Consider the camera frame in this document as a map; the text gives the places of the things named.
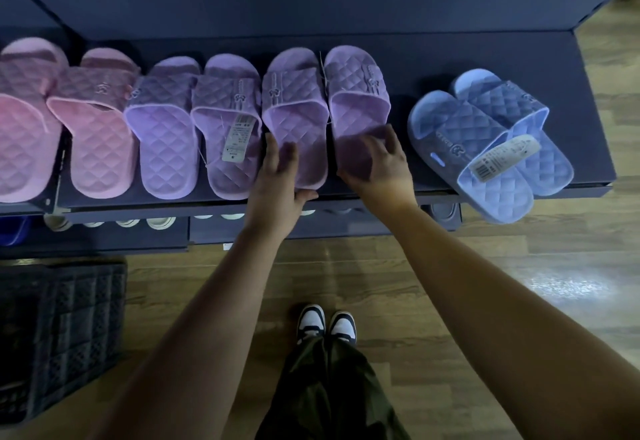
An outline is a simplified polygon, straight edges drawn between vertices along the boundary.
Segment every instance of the black plastic crate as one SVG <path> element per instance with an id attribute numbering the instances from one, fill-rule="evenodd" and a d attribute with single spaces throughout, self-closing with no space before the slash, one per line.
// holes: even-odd
<path id="1" fill-rule="evenodd" d="M 13 266 L 0 274 L 8 331 L 1 337 L 0 425 L 16 425 L 117 363 L 127 269 Z"/>

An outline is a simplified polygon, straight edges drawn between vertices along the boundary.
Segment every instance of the white tag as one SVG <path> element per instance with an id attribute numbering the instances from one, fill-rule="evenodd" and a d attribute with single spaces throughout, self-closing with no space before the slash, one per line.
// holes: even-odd
<path id="1" fill-rule="evenodd" d="M 534 137 L 521 135 L 482 154 L 469 168 L 480 182 L 487 182 L 539 150 L 540 144 Z"/>
<path id="2" fill-rule="evenodd" d="M 223 162 L 244 161 L 244 153 L 249 145 L 253 125 L 255 125 L 255 118 L 251 115 L 236 116 L 236 121 L 225 140 L 225 149 L 222 152 Z"/>

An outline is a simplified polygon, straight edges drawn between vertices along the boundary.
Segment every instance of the person's left hand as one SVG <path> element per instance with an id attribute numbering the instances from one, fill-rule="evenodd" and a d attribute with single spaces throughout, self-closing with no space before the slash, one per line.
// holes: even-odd
<path id="1" fill-rule="evenodd" d="M 298 171 L 298 148 L 284 144 L 288 159 L 280 168 L 278 143 L 272 133 L 265 135 L 267 153 L 262 168 L 253 184 L 246 205 L 244 229 L 251 233 L 267 234 L 283 241 L 296 225 L 305 202 L 316 199 L 318 193 L 311 189 L 295 192 Z"/>

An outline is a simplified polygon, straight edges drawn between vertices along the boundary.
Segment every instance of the slide sandal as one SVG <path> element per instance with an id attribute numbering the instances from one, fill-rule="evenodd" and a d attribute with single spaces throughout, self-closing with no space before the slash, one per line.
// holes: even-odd
<path id="1" fill-rule="evenodd" d="M 28 201 L 47 186 L 62 125 L 45 99 L 68 66 L 62 49 L 39 37 L 0 52 L 0 202 Z"/>
<path id="2" fill-rule="evenodd" d="M 531 135 L 538 141 L 540 151 L 516 166 L 533 194 L 555 194 L 573 180 L 571 162 L 542 130 L 549 114 L 544 104 L 486 69 L 462 73 L 453 81 L 452 92 L 509 130 L 508 138 Z"/>
<path id="3" fill-rule="evenodd" d="M 138 141 L 122 111 L 139 72 L 116 49 L 91 49 L 60 74 L 47 100 L 71 132 L 71 181 L 88 197 L 116 197 L 131 186 Z"/>
<path id="4" fill-rule="evenodd" d="M 531 210 L 531 188 L 517 169 L 495 175 L 489 167 L 507 130 L 475 106 L 432 91 L 411 110 L 408 132 L 421 159 L 487 221 L 508 224 Z"/>
<path id="5" fill-rule="evenodd" d="M 318 189 L 328 174 L 326 125 L 320 64 L 313 51 L 292 48 L 278 54 L 262 80 L 262 120 L 278 145 L 295 142 L 300 164 L 296 187 Z"/>
<path id="6" fill-rule="evenodd" d="M 246 59 L 213 56 L 193 93 L 191 118 L 205 139 L 207 177 L 222 199 L 249 197 L 262 153 L 260 75 Z"/>
<path id="7" fill-rule="evenodd" d="M 358 136 L 385 137 L 391 103 L 382 72 L 362 49 L 338 46 L 325 57 L 324 73 L 338 168 L 368 179 L 371 155 Z"/>
<path id="8" fill-rule="evenodd" d="M 177 56 L 139 78 L 124 110 L 124 120 L 140 141 L 140 176 L 159 199 L 180 199 L 198 180 L 199 138 L 189 116 L 198 63 Z"/>

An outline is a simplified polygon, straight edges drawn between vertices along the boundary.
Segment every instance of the dark green pants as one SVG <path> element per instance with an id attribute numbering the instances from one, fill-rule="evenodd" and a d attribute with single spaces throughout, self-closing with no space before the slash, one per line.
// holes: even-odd
<path id="1" fill-rule="evenodd" d="M 367 359 L 347 342 L 306 339 L 288 356 L 256 440 L 409 439 Z"/>

